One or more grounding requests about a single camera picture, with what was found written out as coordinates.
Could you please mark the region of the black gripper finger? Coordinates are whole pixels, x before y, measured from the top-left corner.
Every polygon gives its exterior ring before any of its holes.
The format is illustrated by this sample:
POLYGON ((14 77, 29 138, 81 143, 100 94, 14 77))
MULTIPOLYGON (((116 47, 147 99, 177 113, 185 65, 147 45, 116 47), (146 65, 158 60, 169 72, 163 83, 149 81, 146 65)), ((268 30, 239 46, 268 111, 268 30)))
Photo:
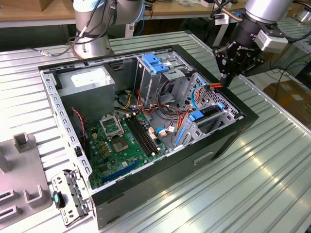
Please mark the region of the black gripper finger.
POLYGON ((263 64, 264 59, 261 56, 251 58, 247 55, 241 61, 238 61, 237 58, 234 59, 232 62, 229 63, 229 69, 226 78, 226 87, 230 86, 234 77, 245 74, 263 64))
POLYGON ((226 47, 214 49, 213 55, 221 73, 221 85, 230 85, 234 77, 233 61, 227 55, 226 47))

